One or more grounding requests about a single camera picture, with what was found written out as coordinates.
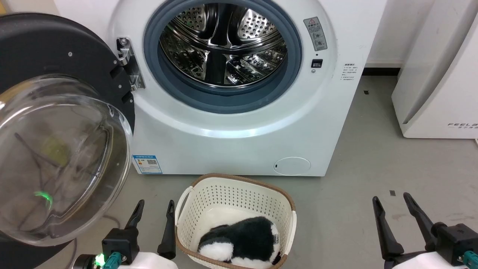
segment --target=stuffed toy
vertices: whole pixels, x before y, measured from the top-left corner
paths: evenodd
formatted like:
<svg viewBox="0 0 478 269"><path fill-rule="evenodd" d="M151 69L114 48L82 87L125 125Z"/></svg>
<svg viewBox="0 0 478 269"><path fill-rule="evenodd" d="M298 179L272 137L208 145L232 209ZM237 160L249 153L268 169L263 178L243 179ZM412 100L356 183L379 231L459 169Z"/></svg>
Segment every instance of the stuffed toy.
<svg viewBox="0 0 478 269"><path fill-rule="evenodd" d="M280 260L279 232L265 217L212 228L201 237L198 253L222 262L267 269Z"/></svg>

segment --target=white plastic basket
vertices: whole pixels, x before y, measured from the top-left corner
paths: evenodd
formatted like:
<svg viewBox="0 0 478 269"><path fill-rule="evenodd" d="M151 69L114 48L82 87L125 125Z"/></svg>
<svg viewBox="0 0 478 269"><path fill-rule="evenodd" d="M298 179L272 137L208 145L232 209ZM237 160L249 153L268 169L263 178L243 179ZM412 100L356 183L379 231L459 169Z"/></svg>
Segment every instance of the white plastic basket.
<svg viewBox="0 0 478 269"><path fill-rule="evenodd" d="M290 195L272 185L238 176L201 176L179 198L176 212L176 243L192 260L213 269L245 269L197 253L200 238L211 228L249 217L265 216L280 234L280 268L294 240L297 215Z"/></svg>

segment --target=concrete floor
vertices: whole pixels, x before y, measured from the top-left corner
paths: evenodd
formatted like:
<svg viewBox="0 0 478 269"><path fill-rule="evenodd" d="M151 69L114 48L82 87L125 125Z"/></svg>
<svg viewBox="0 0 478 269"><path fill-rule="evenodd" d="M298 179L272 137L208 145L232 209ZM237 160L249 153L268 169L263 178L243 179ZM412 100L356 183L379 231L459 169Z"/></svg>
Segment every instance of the concrete floor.
<svg viewBox="0 0 478 269"><path fill-rule="evenodd" d="M375 195L405 251L422 250L424 241L403 192L411 193L432 221L466 223L478 230L477 145L473 140L403 138L391 103L395 83L395 77L362 77L325 177L251 177L283 188L295 201L298 226L284 269L381 268L371 203ZM137 201L145 199L138 241L141 251L155 252L169 200L177 201L196 178L143 176L132 169L108 214L124 225ZM101 219L78 238L76 255L100 253L102 238L114 226ZM64 268L72 252L70 244L39 268ZM174 262L180 269L204 268L179 250Z"/></svg>

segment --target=warning label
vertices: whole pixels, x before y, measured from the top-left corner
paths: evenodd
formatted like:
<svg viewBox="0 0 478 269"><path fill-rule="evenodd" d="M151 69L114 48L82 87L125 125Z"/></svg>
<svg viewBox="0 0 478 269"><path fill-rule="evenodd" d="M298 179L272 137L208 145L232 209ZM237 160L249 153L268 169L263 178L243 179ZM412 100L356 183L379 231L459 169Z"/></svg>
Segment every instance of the warning label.
<svg viewBox="0 0 478 269"><path fill-rule="evenodd" d="M340 80L354 80L357 76L358 67L355 64L344 64Z"/></svg>
<svg viewBox="0 0 478 269"><path fill-rule="evenodd" d="M324 31L320 25L319 18L308 18L304 20L304 23L309 31L312 43L314 44L314 50L319 51L327 49L326 37L324 36Z"/></svg>

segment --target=stainless steel drum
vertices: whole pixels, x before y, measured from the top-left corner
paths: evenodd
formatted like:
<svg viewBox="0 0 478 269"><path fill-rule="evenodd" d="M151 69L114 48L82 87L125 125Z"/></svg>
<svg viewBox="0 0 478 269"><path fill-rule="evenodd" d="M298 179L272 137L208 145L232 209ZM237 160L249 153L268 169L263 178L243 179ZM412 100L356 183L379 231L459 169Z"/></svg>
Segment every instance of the stainless steel drum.
<svg viewBox="0 0 478 269"><path fill-rule="evenodd" d="M257 83L272 74L287 54L273 23L232 4L189 8L169 22L160 40L181 73L212 87Z"/></svg>

